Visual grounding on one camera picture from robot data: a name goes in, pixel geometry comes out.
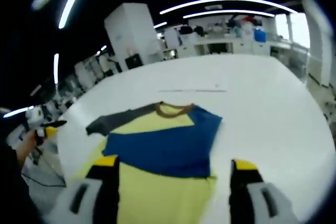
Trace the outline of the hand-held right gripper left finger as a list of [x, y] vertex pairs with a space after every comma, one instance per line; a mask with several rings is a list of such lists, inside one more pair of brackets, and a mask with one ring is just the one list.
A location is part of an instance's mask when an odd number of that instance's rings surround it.
[[86, 176], [58, 196], [51, 223], [116, 223], [119, 204], [119, 157], [103, 156]]

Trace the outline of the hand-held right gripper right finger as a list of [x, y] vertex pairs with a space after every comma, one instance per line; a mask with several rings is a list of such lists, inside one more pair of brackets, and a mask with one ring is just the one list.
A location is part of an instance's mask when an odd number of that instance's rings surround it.
[[231, 160], [229, 207], [231, 223], [299, 223], [286, 195], [243, 159]]

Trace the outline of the person's left hand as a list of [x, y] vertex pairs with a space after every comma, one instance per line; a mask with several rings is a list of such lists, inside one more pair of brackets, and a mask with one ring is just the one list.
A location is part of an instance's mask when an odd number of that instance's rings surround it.
[[35, 146], [37, 145], [37, 133], [36, 130], [31, 130], [27, 132], [22, 140], [22, 152], [27, 156], [29, 153], [31, 153]]

